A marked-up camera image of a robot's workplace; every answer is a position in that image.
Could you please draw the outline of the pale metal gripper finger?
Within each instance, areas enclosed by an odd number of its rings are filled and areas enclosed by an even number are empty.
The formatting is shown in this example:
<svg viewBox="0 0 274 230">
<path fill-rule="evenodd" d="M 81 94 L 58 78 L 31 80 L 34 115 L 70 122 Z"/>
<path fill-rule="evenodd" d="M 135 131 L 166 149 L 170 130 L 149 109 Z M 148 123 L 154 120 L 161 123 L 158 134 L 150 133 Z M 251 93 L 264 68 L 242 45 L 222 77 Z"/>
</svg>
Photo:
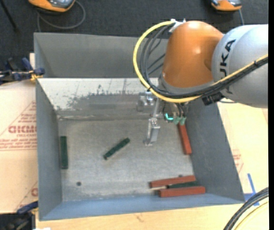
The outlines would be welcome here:
<svg viewBox="0 0 274 230">
<path fill-rule="evenodd" d="M 146 138 L 144 139 L 144 144 L 152 144 L 153 143 L 154 130 L 155 130 L 155 120 L 153 118 L 150 118 L 148 120 L 148 129 L 147 129 Z"/>
<path fill-rule="evenodd" d="M 160 126 L 152 126 L 150 128 L 149 145 L 152 145 L 157 141 L 159 131 L 160 131 Z"/>
</svg>

